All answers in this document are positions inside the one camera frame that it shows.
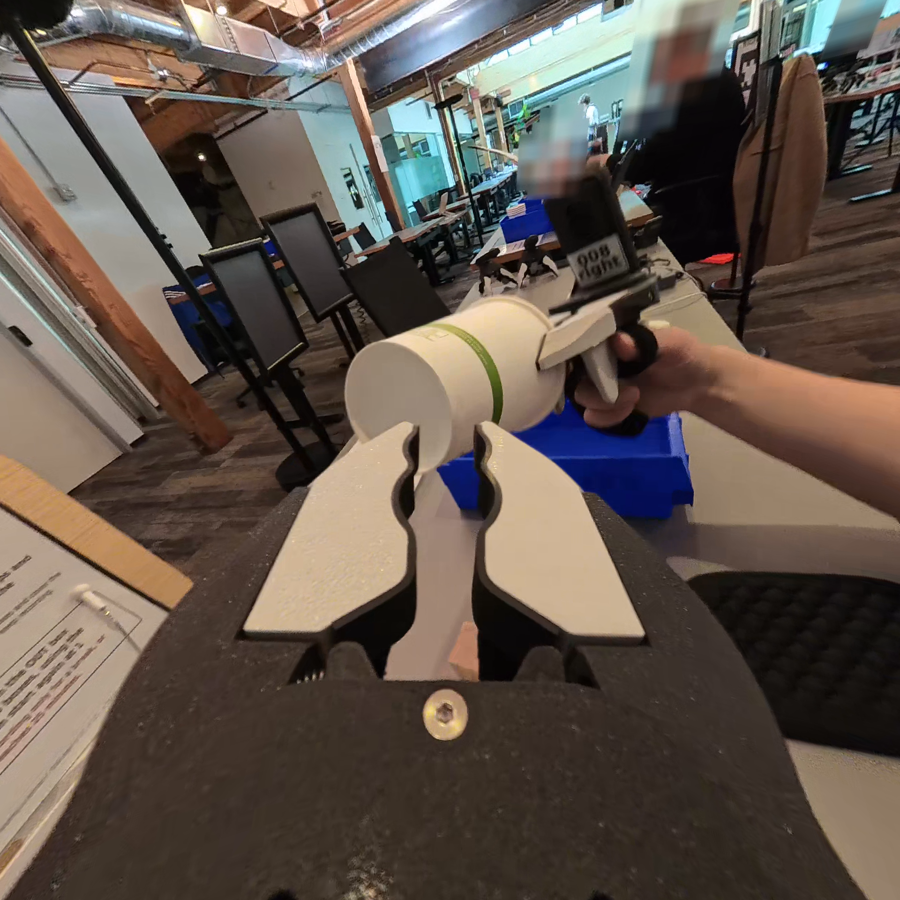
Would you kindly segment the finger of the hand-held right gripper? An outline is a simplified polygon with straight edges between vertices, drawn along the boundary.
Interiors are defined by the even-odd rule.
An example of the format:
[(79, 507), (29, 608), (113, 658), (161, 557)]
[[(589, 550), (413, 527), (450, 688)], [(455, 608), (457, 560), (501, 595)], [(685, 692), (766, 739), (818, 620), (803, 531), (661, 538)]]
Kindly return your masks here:
[(553, 324), (545, 333), (536, 367), (545, 371), (589, 354), (615, 333), (615, 313), (610, 307), (582, 307)]

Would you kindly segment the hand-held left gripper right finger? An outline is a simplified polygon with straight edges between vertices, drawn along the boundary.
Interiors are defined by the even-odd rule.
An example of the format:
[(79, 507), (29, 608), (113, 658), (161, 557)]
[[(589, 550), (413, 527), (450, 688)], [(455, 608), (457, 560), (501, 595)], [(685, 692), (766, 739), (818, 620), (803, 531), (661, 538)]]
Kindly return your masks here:
[(474, 432), (474, 604), (495, 600), (557, 645), (638, 645), (645, 629), (587, 501), (548, 457), (489, 421)]

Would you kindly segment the blue plastic bin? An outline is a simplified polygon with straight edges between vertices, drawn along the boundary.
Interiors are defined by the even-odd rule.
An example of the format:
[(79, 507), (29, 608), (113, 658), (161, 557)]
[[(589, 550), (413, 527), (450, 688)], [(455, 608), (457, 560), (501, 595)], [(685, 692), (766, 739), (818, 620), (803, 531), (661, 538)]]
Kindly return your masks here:
[(677, 413), (650, 420), (640, 435), (614, 436), (586, 425), (568, 402), (562, 413), (515, 437), (623, 518), (666, 520), (677, 507), (693, 505), (690, 457)]
[(525, 197), (523, 201), (512, 204), (507, 214), (501, 219), (501, 231), (504, 242), (524, 241), (534, 235), (541, 236), (554, 231), (547, 215), (542, 198)]

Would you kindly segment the wooden cube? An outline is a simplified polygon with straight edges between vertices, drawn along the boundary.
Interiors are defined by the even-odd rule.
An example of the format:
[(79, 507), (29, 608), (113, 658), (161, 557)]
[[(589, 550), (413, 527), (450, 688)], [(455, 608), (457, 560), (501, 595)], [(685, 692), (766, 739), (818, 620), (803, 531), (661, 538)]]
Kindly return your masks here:
[(479, 681), (478, 629), (472, 621), (462, 624), (448, 663), (460, 681)]

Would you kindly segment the white paper cup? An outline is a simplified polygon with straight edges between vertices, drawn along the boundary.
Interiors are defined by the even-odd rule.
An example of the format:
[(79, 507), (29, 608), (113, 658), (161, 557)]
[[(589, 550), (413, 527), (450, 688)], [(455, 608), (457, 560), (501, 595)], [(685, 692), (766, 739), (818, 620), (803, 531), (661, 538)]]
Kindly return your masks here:
[(500, 296), (366, 346), (345, 377), (355, 437), (369, 442), (411, 423), (426, 472), (471, 453), (479, 423), (509, 433), (540, 424), (563, 397), (567, 374), (566, 364), (537, 365), (551, 328), (530, 302)]

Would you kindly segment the person's right forearm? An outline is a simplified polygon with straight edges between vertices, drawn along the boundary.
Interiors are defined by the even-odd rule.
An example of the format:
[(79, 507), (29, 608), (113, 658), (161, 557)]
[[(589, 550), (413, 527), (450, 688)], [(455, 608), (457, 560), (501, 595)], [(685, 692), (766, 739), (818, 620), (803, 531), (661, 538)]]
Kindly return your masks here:
[(819, 375), (715, 346), (692, 412), (899, 519), (899, 388)]

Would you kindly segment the person's right hand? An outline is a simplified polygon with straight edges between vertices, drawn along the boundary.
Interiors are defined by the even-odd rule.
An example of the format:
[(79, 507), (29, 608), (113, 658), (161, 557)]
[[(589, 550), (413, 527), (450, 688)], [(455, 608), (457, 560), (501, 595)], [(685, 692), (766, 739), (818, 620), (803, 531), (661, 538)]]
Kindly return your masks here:
[(650, 330), (657, 342), (655, 361), (641, 374), (620, 378), (616, 400), (605, 400), (587, 376), (575, 388), (573, 402), (593, 428), (612, 428), (632, 413), (650, 419), (693, 411), (719, 377), (727, 345), (703, 343), (690, 332), (668, 326)]

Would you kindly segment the wooden desk with black legs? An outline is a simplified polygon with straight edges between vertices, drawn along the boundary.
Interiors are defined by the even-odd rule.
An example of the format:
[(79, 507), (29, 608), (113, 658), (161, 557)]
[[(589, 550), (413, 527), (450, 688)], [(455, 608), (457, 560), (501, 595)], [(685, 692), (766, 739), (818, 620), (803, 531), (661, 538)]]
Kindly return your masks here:
[(435, 255), (444, 251), (451, 266), (460, 264), (461, 253), (456, 247), (454, 233), (462, 231), (465, 248), (472, 248), (467, 228), (467, 220), (471, 217), (471, 213), (471, 209), (464, 209), (460, 204), (453, 204), (444, 211), (444, 214), (426, 219), (418, 226), (391, 233), (380, 240), (372, 240), (365, 247), (360, 244), (357, 252), (351, 250), (343, 259), (340, 270), (346, 272), (348, 268), (360, 264), (361, 261), (386, 251), (394, 242), (400, 243), (413, 257), (433, 287), (449, 285), (455, 280), (455, 277), (451, 274), (443, 274), (439, 270)]

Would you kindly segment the black chair back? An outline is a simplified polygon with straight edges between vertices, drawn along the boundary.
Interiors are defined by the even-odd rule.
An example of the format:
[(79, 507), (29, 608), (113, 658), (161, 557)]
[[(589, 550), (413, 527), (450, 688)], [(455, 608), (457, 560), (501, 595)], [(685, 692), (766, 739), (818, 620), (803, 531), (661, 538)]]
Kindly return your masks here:
[(401, 241), (348, 266), (344, 277), (384, 338), (424, 327), (451, 315)]

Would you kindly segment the tan coat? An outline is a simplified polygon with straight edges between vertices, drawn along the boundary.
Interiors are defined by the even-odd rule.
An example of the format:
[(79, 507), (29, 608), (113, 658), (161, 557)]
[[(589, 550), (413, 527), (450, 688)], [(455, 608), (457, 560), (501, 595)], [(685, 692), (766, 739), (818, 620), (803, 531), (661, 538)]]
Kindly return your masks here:
[[(742, 261), (749, 257), (750, 219), (762, 156), (764, 120), (755, 115), (751, 95), (739, 144), (733, 195)], [(761, 231), (751, 271), (790, 264), (809, 247), (827, 172), (825, 105), (816, 62), (807, 55), (782, 67), (760, 207)]]

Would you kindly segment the black wrist rest pad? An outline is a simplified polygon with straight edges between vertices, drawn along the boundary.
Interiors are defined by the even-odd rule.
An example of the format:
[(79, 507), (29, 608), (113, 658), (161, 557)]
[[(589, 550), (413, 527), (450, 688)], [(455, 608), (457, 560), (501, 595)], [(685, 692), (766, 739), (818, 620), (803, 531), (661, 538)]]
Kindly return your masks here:
[(899, 756), (899, 586), (861, 576), (718, 571), (689, 581), (792, 741)]

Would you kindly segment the instruction sheet on stand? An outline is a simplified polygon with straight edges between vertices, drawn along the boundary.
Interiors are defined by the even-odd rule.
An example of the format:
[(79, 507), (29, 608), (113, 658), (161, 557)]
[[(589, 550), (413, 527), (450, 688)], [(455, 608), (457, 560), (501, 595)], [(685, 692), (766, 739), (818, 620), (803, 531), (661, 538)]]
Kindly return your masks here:
[[(162, 607), (167, 613), (165, 618), (193, 588), (193, 582), (179, 569), (6, 456), (1, 460), (1, 507), (2, 512), (15, 515), (123, 586)], [(107, 715), (88, 751), (5, 845), (1, 827), (2, 898), (10, 894), (68, 806)]]

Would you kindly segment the printed instruction sheet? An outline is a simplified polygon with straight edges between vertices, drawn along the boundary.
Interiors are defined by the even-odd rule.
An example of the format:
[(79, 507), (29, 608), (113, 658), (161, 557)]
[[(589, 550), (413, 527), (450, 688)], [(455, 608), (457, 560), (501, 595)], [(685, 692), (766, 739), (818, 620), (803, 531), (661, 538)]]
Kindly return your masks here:
[(3, 845), (88, 751), (166, 615), (2, 512)]

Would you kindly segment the wooden post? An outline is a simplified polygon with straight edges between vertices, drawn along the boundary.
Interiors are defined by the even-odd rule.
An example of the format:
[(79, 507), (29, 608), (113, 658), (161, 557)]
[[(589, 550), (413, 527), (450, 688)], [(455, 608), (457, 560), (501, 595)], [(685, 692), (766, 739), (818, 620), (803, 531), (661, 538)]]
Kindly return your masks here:
[(164, 352), (56, 207), (1, 141), (1, 204), (163, 411), (205, 453), (232, 434)]
[(360, 76), (353, 60), (344, 62), (338, 70), (338, 77), (354, 120), (360, 140), (362, 141), (368, 165), (375, 180), (375, 186), (381, 203), (385, 209), (386, 219), (391, 232), (399, 232), (405, 228), (402, 207), (398, 202), (390, 181), (388, 164), (383, 146), (379, 139), (372, 116), (370, 115)]

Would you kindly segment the silver air duct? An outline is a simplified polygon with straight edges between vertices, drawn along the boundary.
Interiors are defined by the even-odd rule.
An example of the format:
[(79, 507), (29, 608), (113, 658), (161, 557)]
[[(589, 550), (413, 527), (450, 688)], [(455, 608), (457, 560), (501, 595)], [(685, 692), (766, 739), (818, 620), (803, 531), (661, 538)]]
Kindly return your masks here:
[(165, 13), (137, 2), (74, 2), (55, 25), (25, 28), (39, 45), (118, 38), (174, 51), (181, 61), (243, 75), (324, 75), (443, 14), (451, 2), (391, 2), (324, 23), (321, 40), (304, 47), (250, 22), (175, 2)]

